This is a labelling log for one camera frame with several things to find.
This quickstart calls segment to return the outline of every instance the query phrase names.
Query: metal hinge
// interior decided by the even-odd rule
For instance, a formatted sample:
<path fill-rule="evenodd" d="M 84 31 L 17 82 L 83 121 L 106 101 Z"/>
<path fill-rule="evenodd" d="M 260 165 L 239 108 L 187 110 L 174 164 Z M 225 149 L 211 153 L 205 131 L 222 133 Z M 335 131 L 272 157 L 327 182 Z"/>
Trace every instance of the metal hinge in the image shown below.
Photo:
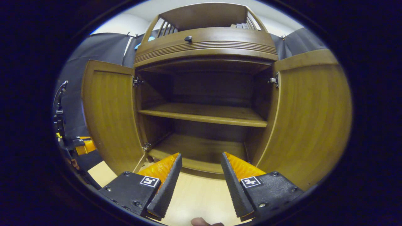
<path fill-rule="evenodd" d="M 270 78 L 270 80 L 268 81 L 268 83 L 275 83 L 275 87 L 278 88 L 279 87 L 279 72 L 275 73 L 275 78 Z"/>
<path fill-rule="evenodd" d="M 148 148 L 151 146 L 151 143 L 145 143 L 144 147 L 142 147 L 142 149 L 144 149 L 144 151 L 148 150 Z"/>
<path fill-rule="evenodd" d="M 143 83 L 144 83 L 144 81 L 142 81 L 139 77 L 133 76 L 133 87 L 137 87 Z"/>

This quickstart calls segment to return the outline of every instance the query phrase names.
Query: light wood floor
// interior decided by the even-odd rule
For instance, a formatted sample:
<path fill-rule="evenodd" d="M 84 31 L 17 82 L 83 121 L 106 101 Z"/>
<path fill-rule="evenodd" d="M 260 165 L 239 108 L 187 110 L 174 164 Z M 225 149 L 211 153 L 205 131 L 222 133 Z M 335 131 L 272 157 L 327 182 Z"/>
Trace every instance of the light wood floor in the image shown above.
<path fill-rule="evenodd" d="M 145 162 L 143 168 L 153 163 Z M 105 186 L 117 175 L 101 162 L 89 174 Z M 171 226 L 191 226 L 190 221 L 202 217 L 208 223 L 222 222 L 225 226 L 240 224 L 223 175 L 203 173 L 182 168 L 172 200 L 161 223 Z"/>

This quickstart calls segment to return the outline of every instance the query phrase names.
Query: open cabinet door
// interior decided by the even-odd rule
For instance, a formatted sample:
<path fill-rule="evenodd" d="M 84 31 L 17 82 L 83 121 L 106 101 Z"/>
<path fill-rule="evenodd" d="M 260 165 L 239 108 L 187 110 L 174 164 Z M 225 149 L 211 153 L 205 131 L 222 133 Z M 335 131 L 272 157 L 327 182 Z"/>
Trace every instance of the open cabinet door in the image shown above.
<path fill-rule="evenodd" d="M 338 162 L 352 122 L 351 91 L 330 50 L 302 53 L 275 62 L 277 109 L 257 163 L 307 190 Z"/>
<path fill-rule="evenodd" d="M 144 155 L 137 132 L 134 69 L 88 61 L 81 99 L 86 125 L 99 154 L 117 175 L 132 172 Z"/>

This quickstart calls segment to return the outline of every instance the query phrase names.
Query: black knob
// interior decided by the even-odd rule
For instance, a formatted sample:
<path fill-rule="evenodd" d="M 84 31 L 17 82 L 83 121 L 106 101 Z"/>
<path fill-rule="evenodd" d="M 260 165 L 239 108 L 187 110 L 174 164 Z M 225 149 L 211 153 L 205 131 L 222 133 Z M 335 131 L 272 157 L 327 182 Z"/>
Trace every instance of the black knob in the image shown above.
<path fill-rule="evenodd" d="M 191 42 L 192 40 L 193 40 L 193 37 L 191 37 L 191 36 L 187 36 L 184 38 L 184 41 L 187 41 L 187 42 Z"/>

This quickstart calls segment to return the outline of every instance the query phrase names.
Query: screw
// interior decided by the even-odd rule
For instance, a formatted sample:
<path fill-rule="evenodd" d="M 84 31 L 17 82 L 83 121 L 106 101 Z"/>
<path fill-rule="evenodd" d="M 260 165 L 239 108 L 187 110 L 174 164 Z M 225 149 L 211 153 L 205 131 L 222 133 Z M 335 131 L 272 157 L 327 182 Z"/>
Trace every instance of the screw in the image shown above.
<path fill-rule="evenodd" d="M 135 205 L 137 207 L 142 207 L 142 203 L 140 203 L 140 202 L 133 202 L 133 205 Z"/>

